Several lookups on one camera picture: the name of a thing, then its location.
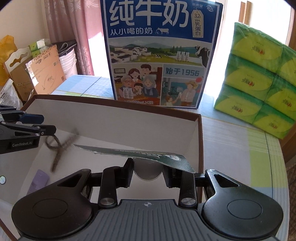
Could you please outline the purple cosmetic tube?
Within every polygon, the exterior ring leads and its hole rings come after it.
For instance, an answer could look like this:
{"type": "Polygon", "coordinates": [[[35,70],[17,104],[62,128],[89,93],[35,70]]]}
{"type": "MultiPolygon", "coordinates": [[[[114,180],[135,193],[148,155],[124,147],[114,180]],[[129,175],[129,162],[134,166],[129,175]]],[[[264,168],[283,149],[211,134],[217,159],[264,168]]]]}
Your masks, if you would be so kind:
{"type": "Polygon", "coordinates": [[[44,171],[38,169],[27,191],[27,195],[46,187],[50,177],[44,171]]]}

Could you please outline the leopard print hair claw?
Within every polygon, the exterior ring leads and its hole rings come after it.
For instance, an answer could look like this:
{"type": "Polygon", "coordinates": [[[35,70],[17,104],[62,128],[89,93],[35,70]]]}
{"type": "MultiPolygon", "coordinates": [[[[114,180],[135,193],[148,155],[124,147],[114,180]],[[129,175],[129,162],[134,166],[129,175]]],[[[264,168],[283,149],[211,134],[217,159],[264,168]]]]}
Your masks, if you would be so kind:
{"type": "Polygon", "coordinates": [[[58,163],[61,159],[63,152],[66,151],[78,139],[78,137],[79,137],[79,132],[76,128],[72,131],[72,133],[67,137],[67,139],[63,143],[60,142],[60,140],[57,138],[56,135],[46,137],[45,144],[47,148],[56,152],[56,156],[51,165],[52,173],[56,171],[56,168],[58,166],[58,163]],[[51,142],[49,141],[49,137],[51,137],[57,143],[55,146],[51,145],[51,142]]]}

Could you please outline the small white jar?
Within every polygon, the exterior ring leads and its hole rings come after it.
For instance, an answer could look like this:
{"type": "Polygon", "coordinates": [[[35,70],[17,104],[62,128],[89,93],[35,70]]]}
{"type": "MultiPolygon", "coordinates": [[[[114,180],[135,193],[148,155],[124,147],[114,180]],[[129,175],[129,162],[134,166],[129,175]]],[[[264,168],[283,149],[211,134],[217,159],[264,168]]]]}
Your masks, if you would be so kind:
{"type": "Polygon", "coordinates": [[[144,181],[153,181],[163,171],[163,165],[148,159],[134,158],[134,173],[144,181]]]}

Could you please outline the clear plastic bag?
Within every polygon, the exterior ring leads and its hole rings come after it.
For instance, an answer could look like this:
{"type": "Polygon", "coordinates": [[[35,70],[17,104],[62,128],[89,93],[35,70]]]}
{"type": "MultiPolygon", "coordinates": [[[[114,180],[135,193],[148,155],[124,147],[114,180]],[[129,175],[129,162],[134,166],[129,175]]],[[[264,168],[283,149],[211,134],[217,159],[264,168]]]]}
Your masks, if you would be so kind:
{"type": "Polygon", "coordinates": [[[23,104],[15,90],[13,85],[13,80],[8,79],[4,87],[2,88],[0,94],[0,104],[14,106],[16,109],[21,109],[23,104]]]}

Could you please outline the brown cardboard carry box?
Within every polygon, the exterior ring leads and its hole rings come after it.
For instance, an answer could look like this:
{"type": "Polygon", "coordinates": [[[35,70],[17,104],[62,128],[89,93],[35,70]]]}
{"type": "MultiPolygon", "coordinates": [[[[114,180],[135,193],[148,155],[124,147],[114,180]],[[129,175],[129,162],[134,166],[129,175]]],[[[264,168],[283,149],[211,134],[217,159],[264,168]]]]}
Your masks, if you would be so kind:
{"type": "Polygon", "coordinates": [[[22,102],[27,102],[31,92],[34,90],[34,85],[26,66],[32,59],[31,51],[27,47],[13,52],[4,63],[22,102]]]}

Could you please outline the pink cardboard carton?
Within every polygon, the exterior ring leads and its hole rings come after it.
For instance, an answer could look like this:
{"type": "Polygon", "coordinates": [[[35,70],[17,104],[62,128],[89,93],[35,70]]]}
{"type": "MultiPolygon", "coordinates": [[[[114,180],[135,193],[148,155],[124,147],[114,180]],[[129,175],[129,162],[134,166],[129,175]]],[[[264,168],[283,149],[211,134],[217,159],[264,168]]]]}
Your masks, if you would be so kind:
{"type": "Polygon", "coordinates": [[[65,80],[56,45],[26,63],[36,94],[51,94],[65,80]]]}

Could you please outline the brown cardboard storage box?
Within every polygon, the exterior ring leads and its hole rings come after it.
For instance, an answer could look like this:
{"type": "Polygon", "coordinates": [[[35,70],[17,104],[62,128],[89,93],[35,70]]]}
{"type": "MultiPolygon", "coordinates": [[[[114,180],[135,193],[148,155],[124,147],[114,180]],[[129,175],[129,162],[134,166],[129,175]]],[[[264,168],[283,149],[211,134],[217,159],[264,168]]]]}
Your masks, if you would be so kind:
{"type": "Polygon", "coordinates": [[[204,170],[201,116],[177,109],[124,103],[109,99],[37,95],[23,110],[41,114],[46,125],[54,125],[63,142],[72,134],[77,139],[62,153],[51,172],[56,156],[41,137],[36,149],[1,155],[1,240],[16,240],[19,234],[11,219],[13,205],[27,194],[38,170],[58,181],[78,170],[101,172],[120,166],[122,156],[107,156],[82,150],[81,146],[144,150],[183,155],[196,172],[204,170]]]}

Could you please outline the orange plastic bag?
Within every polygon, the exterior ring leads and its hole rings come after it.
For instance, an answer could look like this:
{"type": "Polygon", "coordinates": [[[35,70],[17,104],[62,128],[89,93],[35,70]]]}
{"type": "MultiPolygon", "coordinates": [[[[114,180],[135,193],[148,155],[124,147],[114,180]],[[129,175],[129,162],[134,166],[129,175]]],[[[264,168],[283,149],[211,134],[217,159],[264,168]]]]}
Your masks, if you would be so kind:
{"type": "Polygon", "coordinates": [[[17,47],[14,42],[14,37],[6,35],[1,39],[0,43],[0,85],[1,88],[6,84],[9,76],[4,69],[4,63],[8,60],[13,52],[17,51],[17,47]]]}

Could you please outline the checked pastel tablecloth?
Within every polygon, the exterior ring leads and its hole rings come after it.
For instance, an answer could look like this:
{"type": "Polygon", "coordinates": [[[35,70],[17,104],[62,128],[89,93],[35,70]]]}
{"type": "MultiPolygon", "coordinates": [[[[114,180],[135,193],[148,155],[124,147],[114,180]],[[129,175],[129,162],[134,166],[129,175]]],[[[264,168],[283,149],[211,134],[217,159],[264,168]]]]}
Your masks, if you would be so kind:
{"type": "Polygon", "coordinates": [[[287,240],[290,202],[280,142],[270,134],[214,110],[214,97],[203,94],[204,169],[216,169],[274,198],[283,209],[279,240],[287,240]]]}

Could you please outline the white plastic buckets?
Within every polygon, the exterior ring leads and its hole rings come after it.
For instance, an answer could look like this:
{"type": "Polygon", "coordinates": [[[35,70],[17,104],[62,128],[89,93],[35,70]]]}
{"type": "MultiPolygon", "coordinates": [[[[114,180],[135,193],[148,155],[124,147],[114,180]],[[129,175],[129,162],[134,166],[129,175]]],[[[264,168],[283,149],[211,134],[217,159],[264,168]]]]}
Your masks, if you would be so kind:
{"type": "Polygon", "coordinates": [[[55,42],[59,55],[59,60],[66,79],[73,75],[77,75],[77,57],[75,49],[77,47],[76,40],[69,40],[64,42],[55,42]]]}

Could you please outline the pink curtain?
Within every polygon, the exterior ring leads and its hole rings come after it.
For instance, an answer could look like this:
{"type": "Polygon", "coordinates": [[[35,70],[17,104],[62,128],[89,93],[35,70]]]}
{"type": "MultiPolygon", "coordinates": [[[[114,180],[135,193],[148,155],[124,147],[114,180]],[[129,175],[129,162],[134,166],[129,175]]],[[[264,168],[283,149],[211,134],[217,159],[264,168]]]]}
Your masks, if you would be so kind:
{"type": "Polygon", "coordinates": [[[100,1],[44,1],[52,42],[77,42],[83,75],[93,75],[90,40],[103,37],[100,1]]]}

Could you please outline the green tissue pack bundle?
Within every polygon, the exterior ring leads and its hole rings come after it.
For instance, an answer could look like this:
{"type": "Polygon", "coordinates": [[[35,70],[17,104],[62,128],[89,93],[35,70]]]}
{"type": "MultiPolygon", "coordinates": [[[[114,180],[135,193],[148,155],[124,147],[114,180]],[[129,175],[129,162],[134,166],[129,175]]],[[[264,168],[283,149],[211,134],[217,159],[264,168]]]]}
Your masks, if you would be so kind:
{"type": "Polygon", "coordinates": [[[214,108],[285,138],[295,124],[295,50],[262,31],[235,23],[214,108]]]}

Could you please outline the blue milk carton box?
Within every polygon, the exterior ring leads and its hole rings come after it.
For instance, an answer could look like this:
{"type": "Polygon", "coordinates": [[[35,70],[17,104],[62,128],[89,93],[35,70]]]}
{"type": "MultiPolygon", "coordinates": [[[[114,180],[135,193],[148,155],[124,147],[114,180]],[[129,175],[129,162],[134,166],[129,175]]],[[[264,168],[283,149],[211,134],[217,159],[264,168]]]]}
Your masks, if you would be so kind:
{"type": "Polygon", "coordinates": [[[101,1],[114,98],[197,109],[217,43],[217,1],[101,1]]]}

